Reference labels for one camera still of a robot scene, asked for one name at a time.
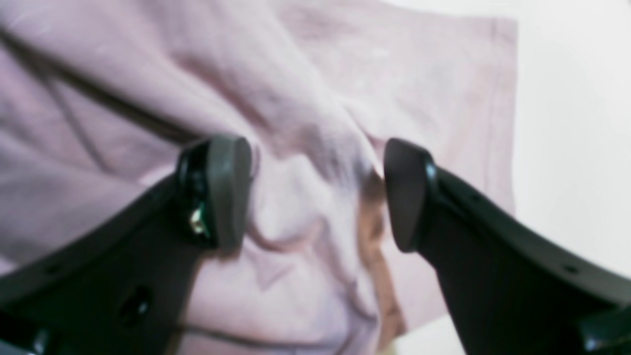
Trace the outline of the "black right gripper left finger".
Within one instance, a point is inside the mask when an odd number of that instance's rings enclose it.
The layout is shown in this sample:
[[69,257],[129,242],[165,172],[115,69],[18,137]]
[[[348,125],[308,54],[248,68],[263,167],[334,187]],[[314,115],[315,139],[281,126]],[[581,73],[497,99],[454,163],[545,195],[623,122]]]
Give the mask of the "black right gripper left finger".
[[212,136],[68,247],[1,278],[3,355],[166,355],[203,256],[243,244],[252,150]]

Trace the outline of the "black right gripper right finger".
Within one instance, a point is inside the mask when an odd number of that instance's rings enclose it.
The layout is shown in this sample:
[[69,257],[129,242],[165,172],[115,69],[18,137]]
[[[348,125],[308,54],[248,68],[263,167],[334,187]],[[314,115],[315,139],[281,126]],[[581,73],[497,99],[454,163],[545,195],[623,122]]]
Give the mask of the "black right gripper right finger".
[[397,248],[424,258],[468,355],[628,355],[631,283],[529,230],[402,139],[385,147]]

